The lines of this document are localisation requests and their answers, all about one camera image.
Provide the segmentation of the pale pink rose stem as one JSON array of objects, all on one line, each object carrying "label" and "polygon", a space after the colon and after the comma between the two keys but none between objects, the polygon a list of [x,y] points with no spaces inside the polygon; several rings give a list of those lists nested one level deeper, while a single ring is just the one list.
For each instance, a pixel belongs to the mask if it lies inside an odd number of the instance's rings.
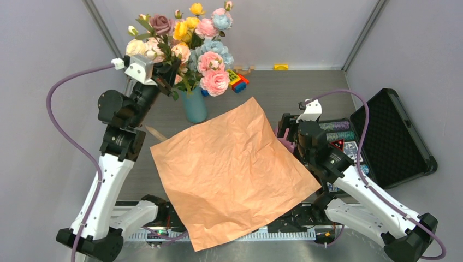
[{"label": "pale pink rose stem", "polygon": [[145,43],[145,56],[153,63],[161,63],[165,61],[165,53],[162,48],[159,47],[159,44],[163,45],[164,43],[153,37],[148,38]]}]

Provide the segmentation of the peach pink rose stem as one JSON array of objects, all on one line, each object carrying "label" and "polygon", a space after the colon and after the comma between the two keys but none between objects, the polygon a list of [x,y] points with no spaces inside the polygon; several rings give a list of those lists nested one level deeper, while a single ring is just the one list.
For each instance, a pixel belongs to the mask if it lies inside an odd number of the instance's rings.
[{"label": "peach pink rose stem", "polygon": [[179,58],[181,61],[179,72],[176,75],[174,84],[179,84],[185,74],[188,72],[187,69],[187,62],[189,61],[189,57],[191,55],[190,49],[188,45],[184,42],[180,42],[179,44],[174,45],[171,48],[172,54],[174,57]]}]

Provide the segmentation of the teal ceramic vase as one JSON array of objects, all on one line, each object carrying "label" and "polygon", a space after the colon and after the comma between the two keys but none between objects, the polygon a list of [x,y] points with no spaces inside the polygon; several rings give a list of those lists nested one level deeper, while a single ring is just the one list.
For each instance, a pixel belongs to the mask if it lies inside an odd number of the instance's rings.
[{"label": "teal ceramic vase", "polygon": [[190,123],[201,123],[207,118],[207,108],[200,88],[182,91],[181,99],[185,115]]}]

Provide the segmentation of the cream white rose stems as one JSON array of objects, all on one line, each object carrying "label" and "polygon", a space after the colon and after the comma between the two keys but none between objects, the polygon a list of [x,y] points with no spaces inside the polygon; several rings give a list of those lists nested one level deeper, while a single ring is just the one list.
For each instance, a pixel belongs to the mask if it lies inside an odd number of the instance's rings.
[{"label": "cream white rose stems", "polygon": [[128,34],[134,37],[134,39],[126,45],[125,55],[131,57],[135,55],[145,56],[147,53],[146,39],[139,38],[139,32],[134,26],[128,26]]}]

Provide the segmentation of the yellow rose stems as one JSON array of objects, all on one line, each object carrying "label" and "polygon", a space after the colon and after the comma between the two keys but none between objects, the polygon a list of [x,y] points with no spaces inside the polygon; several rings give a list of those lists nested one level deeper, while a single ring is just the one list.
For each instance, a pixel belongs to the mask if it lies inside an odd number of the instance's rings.
[{"label": "yellow rose stems", "polygon": [[200,3],[192,4],[189,10],[193,16],[186,19],[183,19],[183,13],[180,10],[175,10],[174,12],[176,22],[174,23],[172,37],[176,41],[190,43],[193,38],[193,32],[200,22],[199,17],[205,14],[204,7]]}]

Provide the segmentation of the mauve rose stem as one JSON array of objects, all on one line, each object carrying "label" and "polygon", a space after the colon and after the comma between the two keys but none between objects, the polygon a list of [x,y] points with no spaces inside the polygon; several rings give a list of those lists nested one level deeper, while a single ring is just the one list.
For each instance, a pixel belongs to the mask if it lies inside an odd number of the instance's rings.
[{"label": "mauve rose stem", "polygon": [[[171,36],[173,27],[174,27],[174,20],[167,18],[166,16],[163,15],[155,15],[155,16],[150,16],[148,14],[146,15],[139,15],[139,17],[136,19],[136,21],[146,29],[145,33],[139,33],[139,38],[140,39],[147,39],[148,38],[156,38],[159,41],[162,41],[164,44],[161,45],[159,44],[159,47],[162,48],[163,52],[165,53],[165,61],[173,61],[174,57],[171,51],[171,44],[172,44],[172,39],[173,37]],[[179,99],[179,94],[177,91],[174,90],[173,86],[173,93],[174,95],[178,95],[177,98],[171,97],[173,100],[178,100]]]}]

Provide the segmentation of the tan satin ribbon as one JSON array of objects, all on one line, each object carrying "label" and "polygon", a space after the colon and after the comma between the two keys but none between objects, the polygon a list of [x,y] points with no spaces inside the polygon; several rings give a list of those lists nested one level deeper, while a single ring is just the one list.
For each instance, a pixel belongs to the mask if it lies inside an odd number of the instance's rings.
[{"label": "tan satin ribbon", "polygon": [[152,134],[160,142],[164,142],[164,141],[166,141],[168,139],[166,136],[161,134],[158,130],[154,129],[153,127],[145,126],[145,128],[150,134]]}]

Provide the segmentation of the light blue flower stem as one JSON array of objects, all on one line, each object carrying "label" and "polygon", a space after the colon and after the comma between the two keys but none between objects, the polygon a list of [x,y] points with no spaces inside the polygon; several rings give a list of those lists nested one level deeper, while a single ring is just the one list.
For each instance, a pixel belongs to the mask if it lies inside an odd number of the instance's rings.
[{"label": "light blue flower stem", "polygon": [[193,40],[189,43],[190,50],[191,52],[192,50],[194,50],[198,52],[198,54],[203,54],[207,51],[216,52],[224,58],[225,63],[226,63],[225,68],[229,69],[232,67],[234,63],[234,57],[230,53],[228,47],[222,43],[223,37],[216,37],[210,40],[210,39],[200,39],[199,37],[194,36]]}]

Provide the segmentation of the peach wrapping paper sheet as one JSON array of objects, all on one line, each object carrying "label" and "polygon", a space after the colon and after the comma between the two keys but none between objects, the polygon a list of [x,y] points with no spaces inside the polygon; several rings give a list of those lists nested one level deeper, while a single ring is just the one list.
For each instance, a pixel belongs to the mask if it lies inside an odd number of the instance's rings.
[{"label": "peach wrapping paper sheet", "polygon": [[320,188],[276,138],[255,98],[150,151],[197,252],[273,222]]}]

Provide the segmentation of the paper flower bouquet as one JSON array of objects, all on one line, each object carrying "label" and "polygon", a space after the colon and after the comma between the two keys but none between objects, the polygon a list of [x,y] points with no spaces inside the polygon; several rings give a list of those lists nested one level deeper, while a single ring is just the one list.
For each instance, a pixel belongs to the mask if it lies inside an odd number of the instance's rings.
[{"label": "paper flower bouquet", "polygon": [[192,50],[184,75],[184,83],[190,90],[199,88],[210,96],[222,95],[229,87],[229,72],[225,69],[224,58],[213,51],[203,54]]}]

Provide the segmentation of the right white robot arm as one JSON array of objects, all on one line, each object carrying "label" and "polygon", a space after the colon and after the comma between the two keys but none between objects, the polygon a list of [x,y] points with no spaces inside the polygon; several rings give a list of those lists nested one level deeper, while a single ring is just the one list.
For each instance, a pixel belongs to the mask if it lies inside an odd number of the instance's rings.
[{"label": "right white robot arm", "polygon": [[348,226],[380,245],[392,261],[423,258],[438,225],[432,214],[417,213],[375,184],[358,170],[351,157],[327,141],[318,122],[285,113],[276,136],[295,143],[296,158],[315,178],[331,183],[364,207],[351,207],[325,191],[312,204],[315,222],[330,220]]}]

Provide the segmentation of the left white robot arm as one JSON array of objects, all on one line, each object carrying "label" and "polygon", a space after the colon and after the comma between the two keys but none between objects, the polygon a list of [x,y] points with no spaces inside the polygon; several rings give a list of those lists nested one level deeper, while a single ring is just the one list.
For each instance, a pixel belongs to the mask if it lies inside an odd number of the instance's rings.
[{"label": "left white robot arm", "polygon": [[56,235],[57,242],[69,247],[72,255],[80,253],[99,261],[114,261],[124,241],[141,227],[150,223],[160,226],[167,221],[167,202],[153,195],[144,196],[117,218],[111,214],[143,146],[143,120],[160,94],[174,95],[180,65],[178,58],[155,63],[143,55],[111,61],[111,68],[123,70],[135,84],[130,95],[108,90],[98,99],[98,119],[106,129],[99,157],[91,160],[96,175],[75,221]]}]

